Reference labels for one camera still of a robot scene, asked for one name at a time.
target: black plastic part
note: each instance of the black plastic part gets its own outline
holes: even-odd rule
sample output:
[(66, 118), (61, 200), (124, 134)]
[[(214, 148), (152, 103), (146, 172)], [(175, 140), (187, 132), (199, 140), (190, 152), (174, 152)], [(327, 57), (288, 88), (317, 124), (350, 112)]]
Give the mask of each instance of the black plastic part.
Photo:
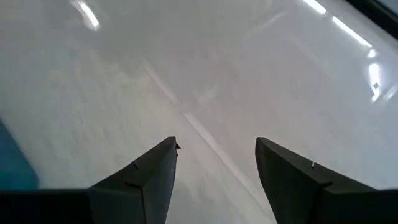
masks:
[(366, 17), (398, 39), (398, 16), (377, 0), (346, 0)]
[(165, 223), (176, 162), (169, 137), (88, 189), (0, 191), (0, 223)]
[(266, 138), (257, 138), (256, 160), (279, 224), (398, 222), (398, 190), (373, 189)]

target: glossy floor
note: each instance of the glossy floor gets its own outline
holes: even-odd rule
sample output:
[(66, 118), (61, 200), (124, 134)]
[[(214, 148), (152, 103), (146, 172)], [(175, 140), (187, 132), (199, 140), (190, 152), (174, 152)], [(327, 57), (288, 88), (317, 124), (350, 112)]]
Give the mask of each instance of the glossy floor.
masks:
[(269, 138), (398, 187), (397, 42), (328, 0), (3, 1), (0, 116), (42, 187), (86, 187), (167, 136), (168, 223), (272, 223)]

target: white floor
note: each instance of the white floor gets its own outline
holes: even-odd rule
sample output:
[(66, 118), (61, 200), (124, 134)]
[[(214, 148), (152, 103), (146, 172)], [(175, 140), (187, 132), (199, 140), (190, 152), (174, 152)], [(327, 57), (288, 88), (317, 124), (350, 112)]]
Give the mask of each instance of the white floor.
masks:
[(87, 0), (97, 26), (60, 2), (0, 3), (0, 117), (43, 188), (90, 186), (167, 136), (168, 223), (274, 223), (258, 136), (398, 187), (397, 45), (345, 2)]

